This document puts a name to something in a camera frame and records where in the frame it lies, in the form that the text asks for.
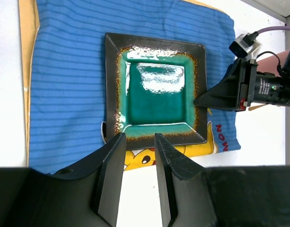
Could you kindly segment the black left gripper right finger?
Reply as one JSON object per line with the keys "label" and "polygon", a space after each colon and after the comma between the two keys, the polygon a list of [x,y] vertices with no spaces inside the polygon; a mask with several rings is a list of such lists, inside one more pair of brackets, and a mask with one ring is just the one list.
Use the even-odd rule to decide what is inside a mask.
{"label": "black left gripper right finger", "polygon": [[290,166],[205,168],[155,135],[165,227],[290,227]]}

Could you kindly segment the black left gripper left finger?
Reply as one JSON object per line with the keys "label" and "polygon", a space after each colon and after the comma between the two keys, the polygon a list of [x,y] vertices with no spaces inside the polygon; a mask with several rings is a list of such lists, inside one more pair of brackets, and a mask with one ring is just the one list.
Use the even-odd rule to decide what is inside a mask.
{"label": "black left gripper left finger", "polygon": [[116,226],[125,153],[119,133],[54,174],[1,167],[0,227]]}

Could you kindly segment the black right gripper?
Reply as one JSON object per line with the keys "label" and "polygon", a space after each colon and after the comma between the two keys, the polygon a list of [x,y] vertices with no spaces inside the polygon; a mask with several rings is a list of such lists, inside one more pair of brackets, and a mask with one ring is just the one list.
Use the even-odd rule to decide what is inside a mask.
{"label": "black right gripper", "polygon": [[242,59],[238,58],[229,65],[223,79],[198,96],[194,105],[223,111],[245,110],[252,102],[290,107],[290,51],[284,66],[277,66],[279,76],[269,72],[251,73],[248,86],[250,97],[240,101],[241,64]]}

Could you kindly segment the square green black plate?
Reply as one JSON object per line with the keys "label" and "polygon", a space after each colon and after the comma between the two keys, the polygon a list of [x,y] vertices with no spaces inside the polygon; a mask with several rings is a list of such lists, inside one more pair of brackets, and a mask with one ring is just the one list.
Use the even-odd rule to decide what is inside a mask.
{"label": "square green black plate", "polygon": [[105,35],[106,139],[126,135],[128,150],[152,148],[163,134],[172,145],[207,142],[202,44],[128,34]]}

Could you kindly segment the pink plastic cup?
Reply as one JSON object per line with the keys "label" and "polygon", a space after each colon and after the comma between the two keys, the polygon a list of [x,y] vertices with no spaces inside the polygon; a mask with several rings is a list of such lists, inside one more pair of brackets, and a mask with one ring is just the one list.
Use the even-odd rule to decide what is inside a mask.
{"label": "pink plastic cup", "polygon": [[[284,65],[287,55],[288,55],[289,51],[283,51],[281,53],[278,53],[277,56],[279,57],[280,61],[281,61],[281,66]],[[262,60],[257,61],[257,71],[259,72],[269,72],[274,74],[275,76],[280,76],[278,71],[277,71],[277,65],[278,65],[278,59],[277,57],[275,57],[274,55],[271,55],[270,57],[266,57]]]}

